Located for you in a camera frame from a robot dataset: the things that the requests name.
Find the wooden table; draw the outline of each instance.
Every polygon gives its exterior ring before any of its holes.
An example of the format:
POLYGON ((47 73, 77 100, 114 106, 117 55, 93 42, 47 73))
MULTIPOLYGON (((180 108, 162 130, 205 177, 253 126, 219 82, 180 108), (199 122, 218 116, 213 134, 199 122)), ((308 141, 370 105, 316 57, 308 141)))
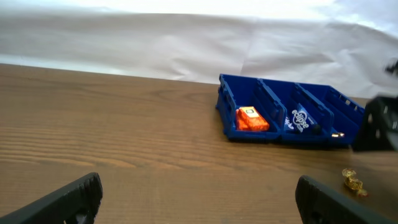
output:
POLYGON ((0 216, 98 172, 98 224, 301 223, 303 174, 398 219, 398 154, 229 142, 217 87, 0 65, 0 216))

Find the gold wrapped candy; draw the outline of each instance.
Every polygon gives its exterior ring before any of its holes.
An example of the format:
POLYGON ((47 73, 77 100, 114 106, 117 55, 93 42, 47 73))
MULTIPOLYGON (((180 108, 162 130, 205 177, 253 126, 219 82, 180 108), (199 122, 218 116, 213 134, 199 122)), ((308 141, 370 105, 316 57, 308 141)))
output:
POLYGON ((356 191, 356 195, 359 197, 367 197, 368 192, 364 190, 362 181, 358 180, 355 175, 355 171, 353 169, 343 169, 341 172, 345 177, 344 183, 345 185, 351 189, 356 191))

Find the wrinkled paper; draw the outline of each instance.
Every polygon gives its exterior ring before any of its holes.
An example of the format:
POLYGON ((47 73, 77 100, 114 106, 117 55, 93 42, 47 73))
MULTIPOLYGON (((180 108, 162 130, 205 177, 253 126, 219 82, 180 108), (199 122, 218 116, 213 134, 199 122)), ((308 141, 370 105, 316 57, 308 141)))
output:
POLYGON ((398 94, 398 2, 0 1, 0 63, 218 83, 220 73, 398 94))

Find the orange candy package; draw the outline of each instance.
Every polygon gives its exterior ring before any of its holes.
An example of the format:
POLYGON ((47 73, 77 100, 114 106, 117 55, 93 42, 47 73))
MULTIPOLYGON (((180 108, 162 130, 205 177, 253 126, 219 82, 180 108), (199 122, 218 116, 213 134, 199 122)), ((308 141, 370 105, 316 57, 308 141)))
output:
POLYGON ((245 106, 236 110, 236 127, 240 131, 267 131, 269 123, 253 106, 245 106))

